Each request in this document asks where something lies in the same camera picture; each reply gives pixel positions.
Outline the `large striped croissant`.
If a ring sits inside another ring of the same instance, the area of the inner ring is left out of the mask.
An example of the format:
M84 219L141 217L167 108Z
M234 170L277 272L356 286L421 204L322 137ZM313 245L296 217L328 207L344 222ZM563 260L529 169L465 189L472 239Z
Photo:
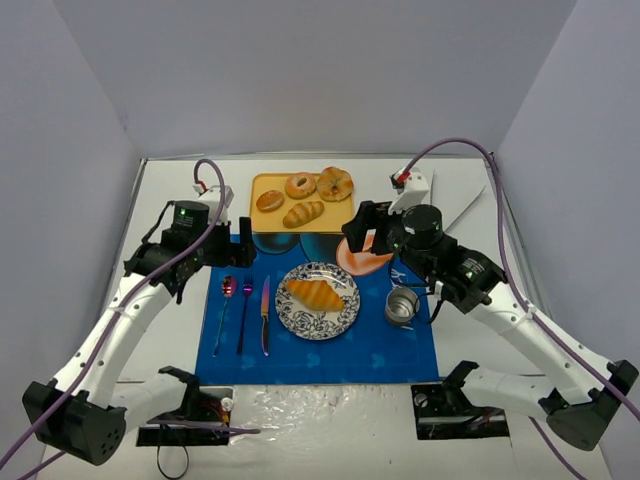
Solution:
M286 283L287 291L306 308L320 312L339 312L344 308L341 297L326 280L292 279Z

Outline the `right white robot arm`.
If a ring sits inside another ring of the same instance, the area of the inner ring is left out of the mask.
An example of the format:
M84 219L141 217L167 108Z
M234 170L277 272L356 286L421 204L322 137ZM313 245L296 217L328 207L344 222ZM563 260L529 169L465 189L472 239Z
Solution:
M500 266L445 234L434 206L393 213L387 202L365 201L342 232L353 253L372 232L372 254L400 260L440 302L489 327L541 373L512 375L462 361L443 382L453 405L514 411L544 421L577 449L598 445L639 377L634 365L609 360L568 335L522 297Z

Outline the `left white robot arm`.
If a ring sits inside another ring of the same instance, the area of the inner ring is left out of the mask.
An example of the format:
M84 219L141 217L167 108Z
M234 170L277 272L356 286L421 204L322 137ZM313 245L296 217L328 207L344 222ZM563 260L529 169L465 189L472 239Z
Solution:
M39 441L92 465L109 460L124 436L169 413L191 414L200 381L177 367L115 391L119 376L151 322L204 267L250 267L256 258L252 224L239 220L239 239L206 202L177 201L161 240L144 241L125 261L116 294L74 357L46 384L32 382L22 397Z

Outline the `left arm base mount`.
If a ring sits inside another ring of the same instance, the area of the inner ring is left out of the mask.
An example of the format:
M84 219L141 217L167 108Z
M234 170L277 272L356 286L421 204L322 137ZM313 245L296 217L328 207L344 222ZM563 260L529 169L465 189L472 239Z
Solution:
M232 388L205 388L189 414L170 412L162 418L200 423L212 423L215 426L230 425L233 409L234 390ZM137 430L136 447L200 447L226 446L229 433L207 429L189 428L183 425L144 425Z

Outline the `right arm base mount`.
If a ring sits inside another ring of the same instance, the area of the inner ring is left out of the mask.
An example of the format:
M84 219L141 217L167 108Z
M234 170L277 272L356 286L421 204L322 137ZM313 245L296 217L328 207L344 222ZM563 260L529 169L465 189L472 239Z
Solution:
M510 436L503 410L454 406L440 383L412 385L411 394L418 440L477 440Z

